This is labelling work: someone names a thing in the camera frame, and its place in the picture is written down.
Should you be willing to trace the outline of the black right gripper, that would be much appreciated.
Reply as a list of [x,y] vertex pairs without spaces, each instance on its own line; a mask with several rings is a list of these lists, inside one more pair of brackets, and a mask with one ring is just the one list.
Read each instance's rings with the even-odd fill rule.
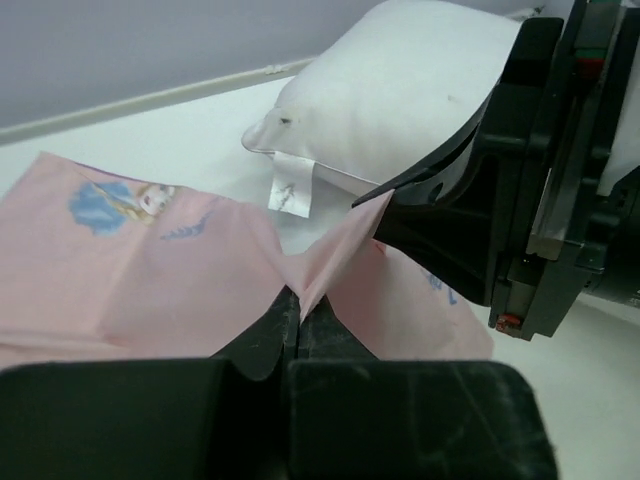
[[[391,192],[375,238],[471,302],[491,303],[490,327],[522,340],[554,335],[583,294],[639,304],[638,8],[578,1],[567,19],[526,21],[488,118],[514,117],[516,95],[529,91],[539,100],[525,150],[491,138],[495,159],[522,167],[496,197],[438,202],[465,175],[490,91],[441,146],[352,204]],[[507,194],[510,239],[496,277]]]

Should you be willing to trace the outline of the pink printed pillowcase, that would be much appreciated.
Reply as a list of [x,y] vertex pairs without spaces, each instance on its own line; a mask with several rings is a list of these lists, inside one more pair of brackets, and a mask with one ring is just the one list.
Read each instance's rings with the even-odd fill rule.
[[387,197],[287,255],[261,208],[39,156],[1,202],[1,364],[212,355],[284,288],[382,359],[487,359],[467,302],[374,239]]

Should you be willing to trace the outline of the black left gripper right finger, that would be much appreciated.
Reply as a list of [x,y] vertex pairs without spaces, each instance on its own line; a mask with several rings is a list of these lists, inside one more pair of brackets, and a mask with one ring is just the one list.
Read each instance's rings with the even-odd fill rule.
[[292,479],[549,479],[532,387],[492,361],[382,361],[322,301],[288,303]]

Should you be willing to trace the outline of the white pillow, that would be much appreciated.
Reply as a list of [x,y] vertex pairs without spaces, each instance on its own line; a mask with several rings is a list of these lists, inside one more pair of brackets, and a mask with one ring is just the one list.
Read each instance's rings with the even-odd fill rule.
[[307,217],[314,179],[361,196],[440,147],[487,99],[537,14],[445,1],[371,9],[244,133],[247,150],[272,160],[270,208]]

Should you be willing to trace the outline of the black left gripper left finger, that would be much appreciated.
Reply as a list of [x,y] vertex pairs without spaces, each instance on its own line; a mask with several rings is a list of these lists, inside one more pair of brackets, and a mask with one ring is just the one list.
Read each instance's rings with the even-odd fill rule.
[[285,478],[280,390],[298,313],[284,289],[212,356],[4,370],[2,477]]

